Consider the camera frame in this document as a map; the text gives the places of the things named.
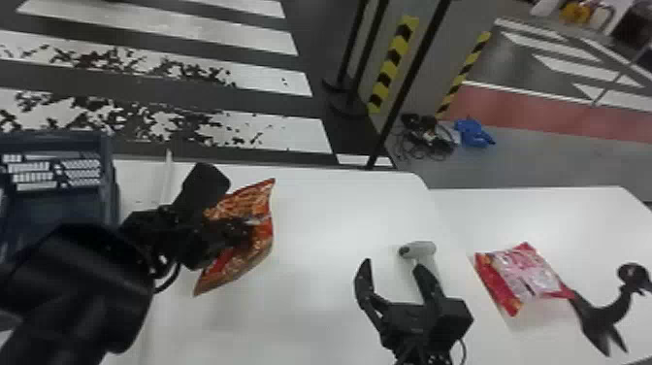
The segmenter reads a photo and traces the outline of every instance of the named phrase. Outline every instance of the white floor marking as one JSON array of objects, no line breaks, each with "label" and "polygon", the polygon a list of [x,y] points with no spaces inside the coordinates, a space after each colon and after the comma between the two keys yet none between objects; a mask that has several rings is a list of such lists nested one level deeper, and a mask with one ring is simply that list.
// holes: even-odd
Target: white floor marking
[{"label": "white floor marking", "polygon": [[[355,166],[365,166],[367,165],[368,156],[360,154],[340,154],[338,153],[338,162],[341,165],[355,165]],[[375,161],[375,166],[382,167],[394,167],[392,160],[389,157],[379,157]]]},{"label": "white floor marking", "polygon": [[[608,49],[607,47],[601,45],[600,43],[598,43],[596,41],[592,41],[590,39],[582,39],[582,41],[584,43],[586,43],[587,45],[593,47],[594,49],[599,50],[599,51],[601,51],[603,53],[606,53],[611,58],[617,60],[618,62],[620,62],[620,63],[622,63],[624,65],[627,65],[627,64],[630,63],[629,59],[623,57],[622,55],[620,55],[620,54],[618,54],[616,52],[614,52],[613,50]],[[649,71],[645,70],[644,68],[642,68],[642,67],[640,67],[638,65],[632,65],[632,69],[634,71],[638,72],[639,74],[641,74],[644,78],[647,78],[647,80],[652,82],[652,73],[650,73]]]},{"label": "white floor marking", "polygon": [[564,41],[564,42],[566,41],[566,38],[560,36],[559,33],[555,32],[554,30],[537,28],[532,25],[527,25],[516,21],[497,18],[496,21],[494,21],[494,24],[500,25],[505,28],[510,28],[513,30],[520,30],[522,32],[527,32],[527,33],[537,34],[543,37],[552,38],[557,41]]},{"label": "white floor marking", "polygon": [[193,3],[218,6],[241,12],[258,14],[265,17],[285,18],[285,13],[278,1],[270,0],[186,0]]},{"label": "white floor marking", "polygon": [[288,32],[102,0],[28,0],[22,14],[296,55]]},{"label": "white floor marking", "polygon": [[545,93],[545,92],[531,91],[531,90],[526,90],[526,89],[523,89],[523,88],[500,86],[500,85],[492,84],[492,83],[478,83],[478,82],[465,81],[465,82],[463,82],[463,84],[469,85],[469,86],[489,88],[489,89],[492,89],[492,90],[513,92],[513,93],[522,94],[522,95],[536,96],[536,97],[545,98],[545,99],[568,101],[570,103],[591,104],[591,100],[588,100],[588,99],[578,99],[578,98],[573,98],[573,97],[564,96],[564,95],[555,95],[555,94],[548,94],[548,93]]},{"label": "white floor marking", "polygon": [[508,32],[501,32],[501,33],[503,33],[503,35],[506,36],[511,42],[519,46],[530,47],[537,50],[547,50],[555,53],[568,55],[571,57],[577,57],[577,58],[588,59],[591,61],[601,62],[599,58],[587,52],[586,50],[560,45],[558,43],[541,41],[538,39],[525,37],[515,33],[508,33]]},{"label": "white floor marking", "polygon": [[0,132],[69,128],[123,134],[133,142],[183,140],[207,147],[333,153],[320,119],[188,111],[165,104],[66,97],[0,88]]},{"label": "white floor marking", "polygon": [[0,59],[312,96],[298,71],[0,30]]},{"label": "white floor marking", "polygon": [[[573,86],[580,89],[583,93],[592,99],[595,99],[603,92],[602,88],[589,86],[581,83],[574,83]],[[642,112],[652,112],[652,98],[631,94],[629,92],[608,91],[598,105],[607,105],[609,107],[619,107],[634,109]]]},{"label": "white floor marking", "polygon": [[[585,64],[568,62],[558,58],[552,58],[540,54],[533,54],[533,56],[539,61],[541,61],[541,63],[549,67],[550,69],[565,74],[577,75],[584,78],[591,78],[596,80],[602,80],[604,82],[611,82],[613,81],[613,79],[616,78],[616,76],[618,76],[618,73],[616,71],[607,70],[602,67],[588,66]],[[628,77],[627,75],[623,75],[618,80],[618,83],[635,86],[635,87],[643,87],[643,85],[635,82],[634,80],[632,80],[632,78]]]}]

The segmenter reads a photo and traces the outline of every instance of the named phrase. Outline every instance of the red floor area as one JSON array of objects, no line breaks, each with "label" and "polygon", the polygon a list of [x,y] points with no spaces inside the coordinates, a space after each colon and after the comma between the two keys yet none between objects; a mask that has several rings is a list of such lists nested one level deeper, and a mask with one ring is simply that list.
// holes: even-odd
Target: red floor area
[{"label": "red floor area", "polygon": [[464,85],[446,119],[484,125],[652,144],[652,114]]}]

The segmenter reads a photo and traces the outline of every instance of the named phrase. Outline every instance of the black cable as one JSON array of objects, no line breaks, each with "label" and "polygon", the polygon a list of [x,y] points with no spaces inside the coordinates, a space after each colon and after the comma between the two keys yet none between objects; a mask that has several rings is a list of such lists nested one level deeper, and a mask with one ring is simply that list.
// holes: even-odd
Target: black cable
[{"label": "black cable", "polygon": [[170,285],[172,285],[175,282],[175,280],[179,277],[180,272],[181,272],[181,263],[177,262],[177,264],[175,264],[175,269],[172,272],[172,275],[170,275],[168,277],[168,279],[165,280],[165,282],[163,282],[162,284],[157,286],[154,289],[154,293],[158,294],[161,291],[163,291],[163,290],[167,289],[168,287],[170,287]]},{"label": "black cable", "polygon": [[460,360],[460,365],[464,365],[467,362],[467,344],[465,344],[462,339],[459,339],[458,341],[462,346],[462,360]]},{"label": "black cable", "polygon": [[403,128],[396,137],[392,151],[399,160],[421,160],[429,157],[435,161],[444,161],[455,150],[455,142],[450,130],[443,125],[437,125],[430,133],[435,135],[428,143],[423,137],[425,130]]}]

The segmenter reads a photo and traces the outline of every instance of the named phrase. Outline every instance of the white table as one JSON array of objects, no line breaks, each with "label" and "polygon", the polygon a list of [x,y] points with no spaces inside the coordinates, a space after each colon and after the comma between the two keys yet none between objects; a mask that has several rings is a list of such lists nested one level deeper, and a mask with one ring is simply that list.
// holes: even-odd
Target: white table
[{"label": "white table", "polygon": [[[191,166],[175,165],[174,186]],[[158,203],[154,177],[162,164],[117,161],[116,167],[126,210]],[[198,274],[183,272],[155,297],[139,343],[127,354],[131,362],[111,357],[107,364],[392,364],[355,302],[352,281],[370,257],[379,294],[419,302],[412,264],[397,255],[399,246],[414,240],[438,244],[445,292],[464,298],[475,316],[465,338],[468,363],[517,363],[505,323],[415,175],[220,168],[234,187],[277,178],[270,256],[240,280],[198,298],[191,296]],[[459,347],[452,355],[457,363]]]},{"label": "white table", "polygon": [[[163,163],[115,165],[123,216],[171,200],[192,167],[174,165],[176,189],[161,199]],[[392,364],[355,303],[352,279],[370,257],[380,295],[420,301],[411,263],[396,253],[415,240],[438,245],[444,291],[465,299],[475,317],[465,337],[470,365],[624,364],[652,355],[652,298],[636,297],[617,324],[630,354],[612,346],[605,358],[583,337],[567,301],[530,303],[517,318],[501,315],[469,259],[529,241],[569,285],[606,304],[615,298],[620,264],[652,268],[652,216],[621,188],[428,191],[411,174],[219,167],[234,188],[277,178],[272,253],[199,298],[191,296],[198,273],[182,272],[155,297],[137,344],[104,365]],[[576,257],[590,261],[578,267]],[[457,363],[459,347],[452,355]]]},{"label": "white table", "polygon": [[[432,190],[444,225],[467,254],[530,242],[560,277],[594,305],[613,301],[616,269],[652,269],[652,213],[620,187]],[[525,305],[504,316],[528,364],[626,364],[652,356],[652,296],[635,295],[616,324],[630,353],[604,357],[584,337],[566,300]]]}]

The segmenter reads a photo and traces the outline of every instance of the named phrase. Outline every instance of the red snack bag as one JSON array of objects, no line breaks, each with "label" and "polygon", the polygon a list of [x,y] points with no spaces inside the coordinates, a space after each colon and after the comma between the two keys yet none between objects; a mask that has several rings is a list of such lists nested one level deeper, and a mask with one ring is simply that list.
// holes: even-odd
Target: red snack bag
[{"label": "red snack bag", "polygon": [[258,265],[270,253],[274,239],[270,195],[274,183],[274,179],[269,179],[243,187],[232,194],[227,194],[215,208],[204,212],[204,216],[208,219],[245,218],[248,224],[253,225],[253,232],[249,245],[223,251],[202,272],[195,285],[195,296],[236,280]]},{"label": "red snack bag", "polygon": [[476,253],[475,270],[494,300],[511,316],[537,298],[574,297],[550,265],[528,243],[513,249]]}]

